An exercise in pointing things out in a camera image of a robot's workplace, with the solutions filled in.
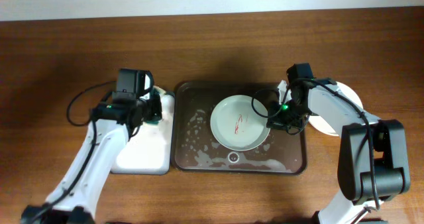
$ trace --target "red mark on plate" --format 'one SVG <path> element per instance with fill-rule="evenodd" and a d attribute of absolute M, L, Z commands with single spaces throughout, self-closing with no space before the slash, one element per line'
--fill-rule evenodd
<path fill-rule="evenodd" d="M 240 116 L 238 117 L 238 120 L 237 120 L 237 122 L 236 122 L 236 129 L 234 130 L 234 134 L 236 134 L 236 135 L 239 133 L 239 132 L 238 132 L 238 131 L 239 131 L 238 129 L 239 129 L 239 123 L 240 123 L 240 122 L 243 122 L 243 117 L 242 117 L 242 115 L 241 115 L 241 114 L 240 114 Z"/>

